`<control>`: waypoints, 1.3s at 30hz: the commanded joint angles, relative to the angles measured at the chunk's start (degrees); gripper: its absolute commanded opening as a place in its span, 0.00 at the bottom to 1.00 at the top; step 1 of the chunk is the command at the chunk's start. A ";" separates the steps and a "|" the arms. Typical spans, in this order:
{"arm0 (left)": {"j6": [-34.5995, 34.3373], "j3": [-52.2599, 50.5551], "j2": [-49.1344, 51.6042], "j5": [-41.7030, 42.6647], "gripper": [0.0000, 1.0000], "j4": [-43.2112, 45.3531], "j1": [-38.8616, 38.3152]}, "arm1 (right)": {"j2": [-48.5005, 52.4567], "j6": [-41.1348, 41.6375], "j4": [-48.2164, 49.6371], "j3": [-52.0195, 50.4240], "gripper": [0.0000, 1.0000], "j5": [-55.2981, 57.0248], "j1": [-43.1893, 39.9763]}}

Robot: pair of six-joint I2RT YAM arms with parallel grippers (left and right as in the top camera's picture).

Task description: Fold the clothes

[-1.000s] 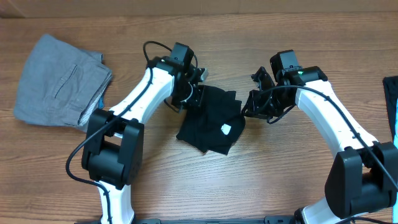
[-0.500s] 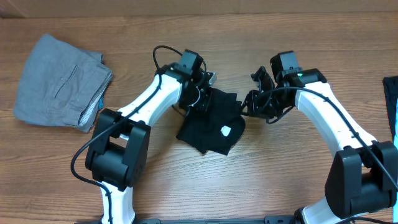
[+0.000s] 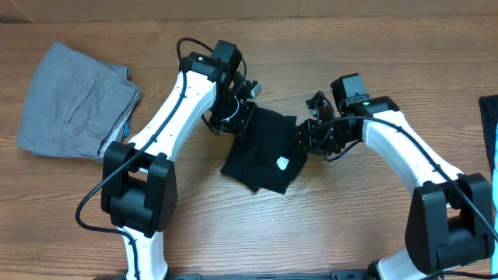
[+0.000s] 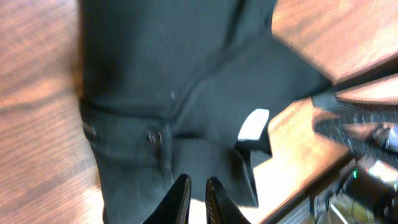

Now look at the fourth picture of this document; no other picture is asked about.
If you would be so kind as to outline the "black t-shirt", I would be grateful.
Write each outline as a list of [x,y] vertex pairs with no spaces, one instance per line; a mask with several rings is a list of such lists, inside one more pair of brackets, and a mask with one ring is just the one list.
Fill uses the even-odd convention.
[[275,40],[274,1],[82,0],[83,130],[105,223],[142,223],[182,174],[257,207],[268,122],[331,86]]

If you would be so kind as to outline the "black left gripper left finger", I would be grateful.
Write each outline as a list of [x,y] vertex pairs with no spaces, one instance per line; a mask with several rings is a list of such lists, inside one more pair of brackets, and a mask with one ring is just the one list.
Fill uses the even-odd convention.
[[188,224],[192,180],[181,174],[143,224]]

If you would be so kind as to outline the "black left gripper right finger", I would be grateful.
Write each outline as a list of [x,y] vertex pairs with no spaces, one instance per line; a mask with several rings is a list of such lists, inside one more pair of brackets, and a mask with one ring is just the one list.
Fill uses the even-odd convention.
[[205,204],[207,224],[251,224],[216,177],[206,181]]

